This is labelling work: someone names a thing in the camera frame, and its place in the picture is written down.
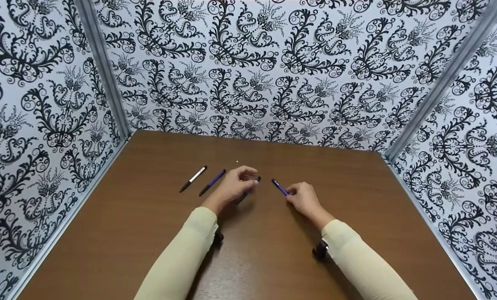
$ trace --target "pen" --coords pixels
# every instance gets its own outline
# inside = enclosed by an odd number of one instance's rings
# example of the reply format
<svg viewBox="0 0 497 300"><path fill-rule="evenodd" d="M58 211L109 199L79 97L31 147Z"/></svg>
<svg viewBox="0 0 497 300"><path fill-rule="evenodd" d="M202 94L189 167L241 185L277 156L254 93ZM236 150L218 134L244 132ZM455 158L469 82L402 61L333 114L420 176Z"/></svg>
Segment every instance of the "pen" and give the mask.
<svg viewBox="0 0 497 300"><path fill-rule="evenodd" d="M280 191L281 191L281 192L282 192L285 196L289 195L289 194L288 194L288 192L287 192L286 190L284 190L284 188L283 188L283 187L281 187L281 186L280 186L280 184L279 184L279 183L278 183L278 182L277 182L274 178L273 178L273 179L271 179L271 182L272 182L272 183L273 183L273 184L274 184L277 188L279 188L279 190L280 190Z"/></svg>
<svg viewBox="0 0 497 300"><path fill-rule="evenodd" d="M258 176L258 179L256 179L258 182L260 182L261 180L261 177ZM245 197L247 197L247 195L249 194L248 193L249 191L246 191L243 193L243 195L241 195L241 197L239 197L239 199L237 200L237 204L241 203L241 201L243 201L243 199L245 199Z"/></svg>
<svg viewBox="0 0 497 300"><path fill-rule="evenodd" d="M210 181L210 183L208 183L202 190L201 192L199 192L198 196L202 196L209 188L211 188L211 186L213 186L213 184L219 179L221 178L224 173L226 173L226 169L223 169L222 172L220 172L216 178L212 179L212 181Z"/></svg>
<svg viewBox="0 0 497 300"><path fill-rule="evenodd" d="M208 168L207 165L201 167L201 169L197 172L197 174L193 175L193 177L191 177L191 179L189 179L189 181L186 182L186 184L184 184L182 188L180 188L180 192L183 192L183 190L185 190L193 182L193 180L195 180L195 178L197 178L200 174L206 171L207 168Z"/></svg>

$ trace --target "sleeve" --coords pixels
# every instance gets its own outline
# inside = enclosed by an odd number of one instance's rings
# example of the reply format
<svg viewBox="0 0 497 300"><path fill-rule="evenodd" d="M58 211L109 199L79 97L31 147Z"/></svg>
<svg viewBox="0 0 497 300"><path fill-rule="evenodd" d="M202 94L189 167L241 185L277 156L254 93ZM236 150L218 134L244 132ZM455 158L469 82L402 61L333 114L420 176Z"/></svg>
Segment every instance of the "sleeve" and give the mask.
<svg viewBox="0 0 497 300"><path fill-rule="evenodd" d="M194 209L150 268L134 300L184 300L217 228L217 216L212 211Z"/></svg>
<svg viewBox="0 0 497 300"><path fill-rule="evenodd" d="M322 234L330 257L365 300L417 300L397 272L347 224L333 220Z"/></svg>

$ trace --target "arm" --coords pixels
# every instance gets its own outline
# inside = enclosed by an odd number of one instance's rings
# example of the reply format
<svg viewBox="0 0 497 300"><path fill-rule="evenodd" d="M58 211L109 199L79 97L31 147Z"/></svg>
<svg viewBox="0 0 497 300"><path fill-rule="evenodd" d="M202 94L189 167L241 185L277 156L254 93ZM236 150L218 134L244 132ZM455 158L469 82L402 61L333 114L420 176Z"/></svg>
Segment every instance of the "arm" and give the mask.
<svg viewBox="0 0 497 300"><path fill-rule="evenodd" d="M217 189L194 209L180 232L163 250L145 277L134 300L184 300L218 228L217 216L243 192L258 184L256 169L228 172Z"/></svg>
<svg viewBox="0 0 497 300"><path fill-rule="evenodd" d="M213 242L215 213L196 208L145 277L134 300L183 300Z"/></svg>
<svg viewBox="0 0 497 300"><path fill-rule="evenodd" d="M323 209L313 186L302 182L287 191L287 201L321 230L330 257L365 300L417 300L383 258L352 228Z"/></svg>

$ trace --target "patterned wallpaper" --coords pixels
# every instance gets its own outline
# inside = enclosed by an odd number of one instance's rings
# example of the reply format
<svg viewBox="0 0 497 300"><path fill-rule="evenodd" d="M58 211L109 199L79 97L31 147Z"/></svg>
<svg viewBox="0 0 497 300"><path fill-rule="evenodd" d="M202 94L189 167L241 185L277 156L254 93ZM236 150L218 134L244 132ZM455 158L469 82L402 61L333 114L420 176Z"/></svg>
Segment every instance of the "patterned wallpaper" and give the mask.
<svg viewBox="0 0 497 300"><path fill-rule="evenodd" d="M497 26L395 168L483 296L497 299Z"/></svg>
<svg viewBox="0 0 497 300"><path fill-rule="evenodd" d="M489 0L95 0L133 129L384 152Z"/></svg>
<svg viewBox="0 0 497 300"><path fill-rule="evenodd" d="M119 137L73 0L0 0L0 300Z"/></svg>

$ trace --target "wooden table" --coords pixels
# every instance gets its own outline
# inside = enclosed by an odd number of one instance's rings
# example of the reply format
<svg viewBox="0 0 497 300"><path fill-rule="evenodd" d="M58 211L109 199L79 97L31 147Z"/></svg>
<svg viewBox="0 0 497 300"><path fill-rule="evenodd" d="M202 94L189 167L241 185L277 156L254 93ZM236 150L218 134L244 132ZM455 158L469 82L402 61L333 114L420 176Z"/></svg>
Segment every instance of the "wooden table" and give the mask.
<svg viewBox="0 0 497 300"><path fill-rule="evenodd" d="M203 165L207 171L183 193ZM472 299L466 283L376 152L138 131L25 287L20 300L128 300L222 169L250 165L262 182L222 216L224 242L210 251L188 298L358 298L321 235L271 183L313 184L421 300Z"/></svg>

